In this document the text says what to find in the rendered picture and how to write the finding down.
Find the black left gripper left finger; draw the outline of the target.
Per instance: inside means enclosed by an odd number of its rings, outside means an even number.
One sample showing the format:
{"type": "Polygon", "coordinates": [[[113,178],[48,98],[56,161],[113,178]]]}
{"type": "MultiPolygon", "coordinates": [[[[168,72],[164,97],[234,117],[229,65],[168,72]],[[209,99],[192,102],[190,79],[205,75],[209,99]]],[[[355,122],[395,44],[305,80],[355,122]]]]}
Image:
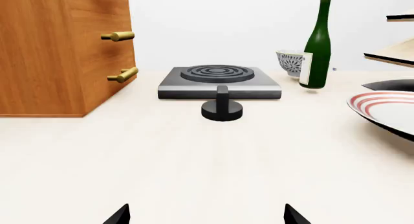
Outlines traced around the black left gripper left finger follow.
{"type": "Polygon", "coordinates": [[[129,224],[130,218],[129,204],[125,204],[103,224],[129,224]]]}

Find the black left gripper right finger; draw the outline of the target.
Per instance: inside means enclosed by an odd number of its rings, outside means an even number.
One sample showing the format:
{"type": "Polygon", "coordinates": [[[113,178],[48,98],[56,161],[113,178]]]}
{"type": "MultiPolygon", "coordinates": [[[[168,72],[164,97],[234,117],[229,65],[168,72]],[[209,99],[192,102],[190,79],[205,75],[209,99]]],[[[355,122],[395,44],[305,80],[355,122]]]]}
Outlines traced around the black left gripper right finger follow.
{"type": "Polygon", "coordinates": [[[311,224],[289,204],[285,204],[283,219],[285,224],[311,224]]]}

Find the black stove knob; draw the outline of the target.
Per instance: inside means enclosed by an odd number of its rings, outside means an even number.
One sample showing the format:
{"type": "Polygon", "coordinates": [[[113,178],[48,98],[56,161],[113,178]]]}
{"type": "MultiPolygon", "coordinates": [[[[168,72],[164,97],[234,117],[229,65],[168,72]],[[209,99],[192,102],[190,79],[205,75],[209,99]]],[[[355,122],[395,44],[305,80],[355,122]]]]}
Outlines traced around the black stove knob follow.
{"type": "Polygon", "coordinates": [[[215,100],[210,100],[201,106],[201,115],[208,120],[229,122],[243,116],[243,106],[230,100],[230,94],[226,85],[219,85],[216,90],[215,100]]]}

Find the grey electric stove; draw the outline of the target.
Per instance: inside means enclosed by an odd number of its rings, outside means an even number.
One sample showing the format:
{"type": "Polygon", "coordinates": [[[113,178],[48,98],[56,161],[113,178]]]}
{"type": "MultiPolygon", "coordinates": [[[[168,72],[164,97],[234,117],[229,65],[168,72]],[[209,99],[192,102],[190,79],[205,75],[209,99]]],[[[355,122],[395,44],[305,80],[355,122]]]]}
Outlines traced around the grey electric stove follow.
{"type": "Polygon", "coordinates": [[[261,69],[233,65],[175,67],[158,86],[159,99],[214,99],[226,86],[231,99],[280,99],[281,86],[261,69]]]}

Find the red striped white plate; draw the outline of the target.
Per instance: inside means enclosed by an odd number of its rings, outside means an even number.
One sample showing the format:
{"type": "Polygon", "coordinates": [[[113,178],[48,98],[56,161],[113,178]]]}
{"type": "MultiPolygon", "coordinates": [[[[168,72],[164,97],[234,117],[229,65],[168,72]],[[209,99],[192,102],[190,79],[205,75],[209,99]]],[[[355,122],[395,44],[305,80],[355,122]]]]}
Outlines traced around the red striped white plate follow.
{"type": "Polygon", "coordinates": [[[347,105],[373,124],[414,142],[414,92],[359,93],[347,99],[347,105]]]}

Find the patterned white bowl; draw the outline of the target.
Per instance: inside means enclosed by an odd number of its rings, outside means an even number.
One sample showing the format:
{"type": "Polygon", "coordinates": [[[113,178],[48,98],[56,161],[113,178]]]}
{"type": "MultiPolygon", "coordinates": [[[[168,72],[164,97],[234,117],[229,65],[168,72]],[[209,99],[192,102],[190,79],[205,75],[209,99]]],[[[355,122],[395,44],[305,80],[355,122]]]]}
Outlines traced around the patterned white bowl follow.
{"type": "Polygon", "coordinates": [[[277,50],[279,65],[287,74],[294,78],[300,77],[303,51],[300,50],[277,50]]]}

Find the green wine bottle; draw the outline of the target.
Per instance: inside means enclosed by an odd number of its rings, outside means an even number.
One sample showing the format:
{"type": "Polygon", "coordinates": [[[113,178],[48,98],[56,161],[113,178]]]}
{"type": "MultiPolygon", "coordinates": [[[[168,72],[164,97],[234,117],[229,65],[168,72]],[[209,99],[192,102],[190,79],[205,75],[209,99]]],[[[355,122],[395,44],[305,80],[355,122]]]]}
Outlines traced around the green wine bottle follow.
{"type": "Polygon", "coordinates": [[[320,0],[318,18],[305,46],[301,66],[300,85],[321,89],[326,84],[331,59],[331,39],[328,31],[331,0],[320,0]]]}

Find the wooden drawer cabinet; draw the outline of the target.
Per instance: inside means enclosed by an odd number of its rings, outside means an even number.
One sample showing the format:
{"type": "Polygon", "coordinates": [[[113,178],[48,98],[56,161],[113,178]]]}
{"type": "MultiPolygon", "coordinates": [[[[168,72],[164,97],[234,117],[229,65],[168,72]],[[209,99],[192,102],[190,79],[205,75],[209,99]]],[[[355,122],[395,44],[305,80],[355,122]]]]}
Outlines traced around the wooden drawer cabinet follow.
{"type": "Polygon", "coordinates": [[[84,117],[135,80],[129,0],[0,0],[0,117],[84,117]]]}

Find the wooden shelf rack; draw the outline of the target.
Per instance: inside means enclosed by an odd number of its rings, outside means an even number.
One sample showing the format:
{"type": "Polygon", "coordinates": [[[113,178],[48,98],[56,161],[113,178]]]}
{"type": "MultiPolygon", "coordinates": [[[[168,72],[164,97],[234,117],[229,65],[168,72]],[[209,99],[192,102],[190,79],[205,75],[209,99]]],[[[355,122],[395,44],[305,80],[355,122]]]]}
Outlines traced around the wooden shelf rack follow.
{"type": "MultiPolygon", "coordinates": [[[[392,14],[386,16],[387,22],[414,22],[414,9],[403,12],[402,14],[392,14]]],[[[414,38],[403,41],[396,45],[386,47],[377,52],[364,53],[364,57],[369,60],[385,62],[405,67],[414,68],[414,38]]]]}

